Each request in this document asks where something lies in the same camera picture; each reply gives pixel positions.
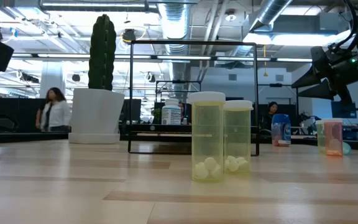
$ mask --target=lamp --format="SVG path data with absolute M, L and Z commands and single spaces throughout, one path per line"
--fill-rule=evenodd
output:
M 236 15 L 234 15 L 234 13 L 235 13 L 235 10 L 234 10 L 234 9 L 228 9 L 228 10 L 226 10 L 225 15 L 226 15 L 226 20 L 227 20 L 228 22 L 231 22 L 231 21 L 233 21 L 233 20 L 236 19 Z

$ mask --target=label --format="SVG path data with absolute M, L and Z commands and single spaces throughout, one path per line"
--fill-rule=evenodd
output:
M 176 108 L 163 108 L 161 111 L 162 124 L 180 125 L 181 110 Z

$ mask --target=white planter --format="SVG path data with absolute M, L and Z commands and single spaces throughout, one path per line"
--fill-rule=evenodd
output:
M 118 121 L 124 95 L 108 90 L 75 89 L 70 143 L 113 144 L 119 142 Z

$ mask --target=woman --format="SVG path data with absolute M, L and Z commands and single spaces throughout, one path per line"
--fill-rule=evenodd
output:
M 42 111 L 42 131 L 67 132 L 70 118 L 70 107 L 63 93 L 56 87 L 49 89 L 46 104 Z
M 277 112 L 278 105 L 276 102 L 270 102 L 267 105 L 267 114 L 262 117 L 262 129 L 272 130 L 273 115 Z

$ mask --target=pink container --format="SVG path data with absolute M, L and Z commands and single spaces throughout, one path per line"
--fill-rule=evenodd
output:
M 324 119 L 324 134 L 327 156 L 342 156 L 342 119 Z

